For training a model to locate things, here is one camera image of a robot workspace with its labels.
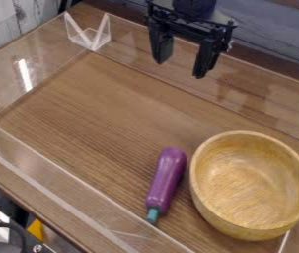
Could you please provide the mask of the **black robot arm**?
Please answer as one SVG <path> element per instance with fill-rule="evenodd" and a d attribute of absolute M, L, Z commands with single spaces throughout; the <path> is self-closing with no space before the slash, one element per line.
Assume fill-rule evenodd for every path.
<path fill-rule="evenodd" d="M 200 79 L 232 48 L 236 21 L 216 10 L 218 0 L 147 0 L 147 26 L 153 61 L 172 56 L 173 37 L 199 45 L 192 76 Z"/>

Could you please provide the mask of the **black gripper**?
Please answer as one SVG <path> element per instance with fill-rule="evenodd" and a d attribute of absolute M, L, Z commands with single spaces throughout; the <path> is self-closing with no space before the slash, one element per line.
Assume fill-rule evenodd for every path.
<path fill-rule="evenodd" d="M 192 75 L 202 79 L 232 41 L 235 20 L 216 10 L 218 0 L 147 0 L 151 56 L 163 64 L 172 54 L 172 35 L 199 42 Z"/>

